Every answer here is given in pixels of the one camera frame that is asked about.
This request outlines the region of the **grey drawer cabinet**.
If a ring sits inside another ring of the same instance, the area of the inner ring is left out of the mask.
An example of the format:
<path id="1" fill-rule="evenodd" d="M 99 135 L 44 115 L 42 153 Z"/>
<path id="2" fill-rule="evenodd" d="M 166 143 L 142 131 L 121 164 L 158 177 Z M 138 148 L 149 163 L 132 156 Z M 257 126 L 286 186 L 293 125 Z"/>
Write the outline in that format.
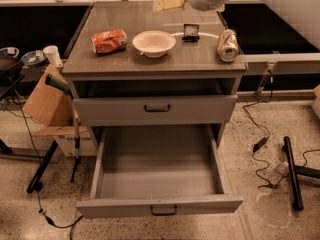
<path id="1" fill-rule="evenodd" d="M 184 41 L 185 24 L 198 24 L 200 39 Z M 91 37 L 104 30 L 123 29 L 128 38 L 148 30 L 168 32 L 175 46 L 160 58 L 142 55 L 132 44 L 108 55 L 97 55 Z M 216 53 L 223 30 L 215 11 L 186 7 L 155 14 L 149 1 L 98 2 L 67 60 L 63 74 L 74 99 L 162 96 L 236 95 L 246 66 L 224 63 Z M 216 138 L 225 123 L 209 123 Z"/>

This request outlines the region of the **closed grey upper drawer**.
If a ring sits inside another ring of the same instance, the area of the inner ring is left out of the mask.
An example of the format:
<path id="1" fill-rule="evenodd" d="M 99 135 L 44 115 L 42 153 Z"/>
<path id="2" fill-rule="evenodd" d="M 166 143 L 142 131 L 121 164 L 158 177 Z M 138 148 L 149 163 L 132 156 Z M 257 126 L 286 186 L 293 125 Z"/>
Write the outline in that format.
<path id="1" fill-rule="evenodd" d="M 73 103 L 86 126 L 225 123 L 236 95 L 76 98 Z"/>

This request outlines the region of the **open grey lower drawer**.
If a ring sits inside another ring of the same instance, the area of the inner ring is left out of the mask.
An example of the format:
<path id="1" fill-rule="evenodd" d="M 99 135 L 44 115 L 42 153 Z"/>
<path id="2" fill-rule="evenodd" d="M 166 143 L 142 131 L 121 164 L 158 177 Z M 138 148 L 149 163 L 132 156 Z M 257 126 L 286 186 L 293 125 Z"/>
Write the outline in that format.
<path id="1" fill-rule="evenodd" d="M 209 125 L 103 129 L 87 218 L 233 213 L 243 202 L 226 186 Z"/>

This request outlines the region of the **white paper bowl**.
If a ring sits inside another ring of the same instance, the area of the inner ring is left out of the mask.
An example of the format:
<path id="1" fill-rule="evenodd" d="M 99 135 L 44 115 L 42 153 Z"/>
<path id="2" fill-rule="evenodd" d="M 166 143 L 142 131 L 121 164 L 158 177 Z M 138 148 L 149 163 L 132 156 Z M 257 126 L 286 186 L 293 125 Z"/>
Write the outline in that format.
<path id="1" fill-rule="evenodd" d="M 176 39 L 163 31 L 144 31 L 133 38 L 133 46 L 148 58 L 160 58 L 171 50 Z"/>

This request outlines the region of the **gold soda can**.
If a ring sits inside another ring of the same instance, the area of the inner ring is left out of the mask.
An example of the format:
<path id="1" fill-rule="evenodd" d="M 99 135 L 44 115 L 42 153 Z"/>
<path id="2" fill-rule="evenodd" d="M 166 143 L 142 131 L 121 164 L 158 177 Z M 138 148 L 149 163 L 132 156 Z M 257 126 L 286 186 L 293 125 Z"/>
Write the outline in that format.
<path id="1" fill-rule="evenodd" d="M 224 62 L 233 62 L 238 56 L 239 45 L 234 30 L 226 29 L 220 34 L 217 53 Z"/>

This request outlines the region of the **crushed orange soda can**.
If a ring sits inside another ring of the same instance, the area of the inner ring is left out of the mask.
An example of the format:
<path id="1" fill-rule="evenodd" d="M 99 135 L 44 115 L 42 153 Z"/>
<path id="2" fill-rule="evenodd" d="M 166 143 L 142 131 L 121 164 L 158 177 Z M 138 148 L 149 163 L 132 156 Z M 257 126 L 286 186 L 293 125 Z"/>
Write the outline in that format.
<path id="1" fill-rule="evenodd" d="M 91 37 L 93 51 L 96 54 L 108 54 L 127 46 L 127 35 L 122 29 L 96 33 Z"/>

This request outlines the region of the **white paper cup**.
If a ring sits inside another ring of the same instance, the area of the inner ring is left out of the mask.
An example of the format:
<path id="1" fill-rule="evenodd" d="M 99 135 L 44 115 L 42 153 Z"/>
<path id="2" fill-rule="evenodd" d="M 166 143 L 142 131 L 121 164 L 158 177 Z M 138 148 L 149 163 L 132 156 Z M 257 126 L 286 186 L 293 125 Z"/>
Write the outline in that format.
<path id="1" fill-rule="evenodd" d="M 55 45 L 46 46 L 43 49 L 45 56 L 48 61 L 55 67 L 61 68 L 63 66 L 62 60 L 60 58 L 58 47 Z"/>

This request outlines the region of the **blue bowl with item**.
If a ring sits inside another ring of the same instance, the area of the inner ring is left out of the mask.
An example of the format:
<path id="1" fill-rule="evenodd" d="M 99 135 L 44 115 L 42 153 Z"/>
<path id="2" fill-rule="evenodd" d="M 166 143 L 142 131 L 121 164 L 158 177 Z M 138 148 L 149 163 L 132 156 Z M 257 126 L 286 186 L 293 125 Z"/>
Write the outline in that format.
<path id="1" fill-rule="evenodd" d="M 38 67 L 46 62 L 47 58 L 42 50 L 34 50 L 27 52 L 22 56 L 22 61 L 25 66 Z"/>

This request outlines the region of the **brown cardboard box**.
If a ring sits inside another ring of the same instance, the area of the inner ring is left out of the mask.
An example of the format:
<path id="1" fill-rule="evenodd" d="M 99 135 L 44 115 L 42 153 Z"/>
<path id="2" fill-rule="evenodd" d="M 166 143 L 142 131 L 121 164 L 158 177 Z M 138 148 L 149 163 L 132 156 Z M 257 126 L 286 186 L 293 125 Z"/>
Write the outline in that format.
<path id="1" fill-rule="evenodd" d="M 80 118 L 73 107 L 71 97 L 45 83 L 48 75 L 66 83 L 60 71 L 49 65 L 23 106 L 23 112 L 45 126 L 36 132 L 35 136 L 53 137 L 66 156 L 74 156 L 76 152 L 74 121 L 80 121 Z"/>

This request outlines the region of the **blue bowl far left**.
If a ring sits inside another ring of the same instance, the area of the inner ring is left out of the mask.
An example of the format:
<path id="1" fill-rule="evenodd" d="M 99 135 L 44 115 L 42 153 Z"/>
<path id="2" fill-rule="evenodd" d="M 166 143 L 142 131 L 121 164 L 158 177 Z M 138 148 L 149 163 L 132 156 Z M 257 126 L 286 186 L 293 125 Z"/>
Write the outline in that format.
<path id="1" fill-rule="evenodd" d="M 0 58 L 15 58 L 19 56 L 19 49 L 16 47 L 4 47 L 0 49 Z"/>

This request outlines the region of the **clear plastic bottle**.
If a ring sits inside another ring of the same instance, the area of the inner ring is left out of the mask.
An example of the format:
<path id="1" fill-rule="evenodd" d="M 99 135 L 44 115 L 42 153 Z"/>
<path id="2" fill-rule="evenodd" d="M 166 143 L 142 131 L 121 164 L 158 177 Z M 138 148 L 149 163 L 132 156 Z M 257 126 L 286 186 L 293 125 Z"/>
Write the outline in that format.
<path id="1" fill-rule="evenodd" d="M 269 181 L 272 185 L 277 185 L 289 173 L 289 164 L 284 161 L 279 163 L 271 172 Z"/>

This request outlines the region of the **black chair leg base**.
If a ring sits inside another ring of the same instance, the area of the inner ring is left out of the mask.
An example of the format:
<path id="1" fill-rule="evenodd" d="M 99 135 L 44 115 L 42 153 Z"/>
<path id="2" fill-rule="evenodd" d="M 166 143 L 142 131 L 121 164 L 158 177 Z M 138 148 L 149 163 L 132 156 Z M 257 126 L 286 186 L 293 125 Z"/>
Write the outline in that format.
<path id="1" fill-rule="evenodd" d="M 306 176 L 310 178 L 320 179 L 320 170 L 313 169 L 307 166 L 299 166 L 295 164 L 291 140 L 288 136 L 283 138 L 284 146 L 283 151 L 286 154 L 287 162 L 288 162 L 288 171 L 291 182 L 292 194 L 293 194 L 293 203 L 292 207 L 294 210 L 302 211 L 304 209 L 302 194 L 300 190 L 300 184 L 298 176 Z"/>

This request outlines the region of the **black stand leg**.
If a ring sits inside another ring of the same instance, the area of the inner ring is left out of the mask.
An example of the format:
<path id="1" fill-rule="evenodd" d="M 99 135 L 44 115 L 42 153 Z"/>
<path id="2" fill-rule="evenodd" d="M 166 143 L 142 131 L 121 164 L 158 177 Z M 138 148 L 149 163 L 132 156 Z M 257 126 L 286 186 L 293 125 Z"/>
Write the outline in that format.
<path id="1" fill-rule="evenodd" d="M 41 160 L 40 165 L 34 174 L 32 180 L 30 181 L 26 191 L 28 194 L 33 193 L 34 191 L 40 191 L 43 188 L 43 184 L 41 182 L 41 178 L 43 176 L 43 173 L 45 172 L 51 158 L 54 155 L 54 152 L 56 151 L 58 147 L 58 144 L 56 141 L 53 141 L 50 145 L 49 149 L 47 150 L 44 158 Z"/>

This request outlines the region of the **green handled tool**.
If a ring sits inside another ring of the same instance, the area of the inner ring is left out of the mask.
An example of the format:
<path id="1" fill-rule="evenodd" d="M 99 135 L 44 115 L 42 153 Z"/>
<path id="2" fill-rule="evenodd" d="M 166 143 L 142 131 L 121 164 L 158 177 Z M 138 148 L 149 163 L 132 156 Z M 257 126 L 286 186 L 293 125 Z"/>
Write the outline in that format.
<path id="1" fill-rule="evenodd" d="M 48 74 L 45 79 L 45 84 L 48 86 L 52 86 L 58 90 L 61 90 L 66 95 L 72 96 L 71 91 L 66 83 L 62 80 L 58 79 L 57 77 Z"/>

